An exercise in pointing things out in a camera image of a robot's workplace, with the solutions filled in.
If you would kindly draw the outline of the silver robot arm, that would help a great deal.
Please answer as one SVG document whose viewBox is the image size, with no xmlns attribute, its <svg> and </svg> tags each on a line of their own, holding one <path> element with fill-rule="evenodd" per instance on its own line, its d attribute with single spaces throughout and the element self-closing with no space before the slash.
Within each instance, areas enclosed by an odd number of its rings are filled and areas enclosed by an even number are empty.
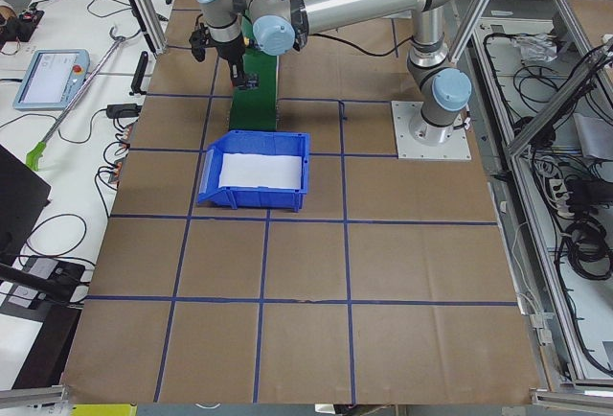
<svg viewBox="0 0 613 416">
<path fill-rule="evenodd" d="M 419 85 L 423 103 L 409 123 L 418 142 L 438 146 L 451 136 L 458 114 L 466 107 L 472 85 L 448 61 L 444 42 L 443 6 L 450 0 L 196 0 L 204 20 L 190 37 L 193 57 L 202 61 L 214 48 L 230 70 L 237 89 L 255 86 L 243 67 L 246 50 L 240 20 L 248 16 L 259 49 L 269 56 L 299 50 L 311 36 L 386 15 L 409 11 L 413 46 L 407 68 Z"/>
</svg>

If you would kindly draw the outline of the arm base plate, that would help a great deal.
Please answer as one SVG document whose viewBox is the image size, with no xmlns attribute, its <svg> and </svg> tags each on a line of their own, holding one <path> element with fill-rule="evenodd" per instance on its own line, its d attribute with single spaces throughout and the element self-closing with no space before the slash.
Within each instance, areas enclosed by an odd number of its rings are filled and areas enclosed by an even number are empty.
<svg viewBox="0 0 613 416">
<path fill-rule="evenodd" d="M 422 102 L 391 101 L 400 160 L 457 161 L 471 159 L 462 117 L 449 127 L 428 125 L 421 115 Z"/>
</svg>

